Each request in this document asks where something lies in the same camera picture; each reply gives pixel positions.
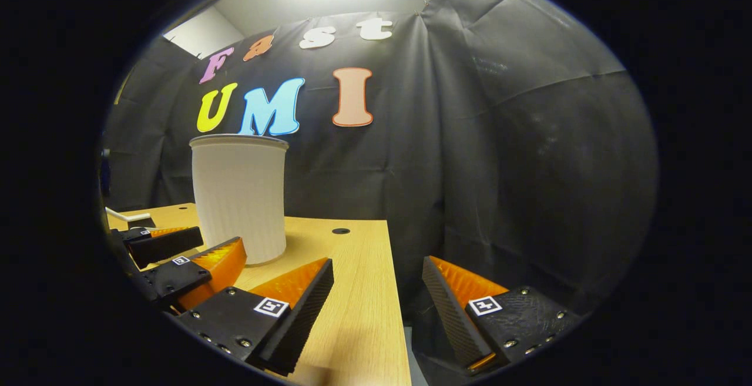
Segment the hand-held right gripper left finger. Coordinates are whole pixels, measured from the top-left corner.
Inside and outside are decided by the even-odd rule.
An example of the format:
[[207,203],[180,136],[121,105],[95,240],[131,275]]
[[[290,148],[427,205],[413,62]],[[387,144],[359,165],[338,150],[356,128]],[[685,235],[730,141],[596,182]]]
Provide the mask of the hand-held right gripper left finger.
[[325,257],[252,290],[226,287],[177,320],[234,359],[287,376],[334,284],[333,261]]

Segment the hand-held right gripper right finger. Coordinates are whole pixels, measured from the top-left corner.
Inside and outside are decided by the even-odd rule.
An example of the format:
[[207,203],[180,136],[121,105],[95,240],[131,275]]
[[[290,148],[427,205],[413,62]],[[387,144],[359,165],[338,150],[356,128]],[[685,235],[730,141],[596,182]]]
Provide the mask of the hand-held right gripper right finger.
[[516,364],[582,321],[531,286],[503,287],[435,256],[424,258],[422,281],[465,372]]

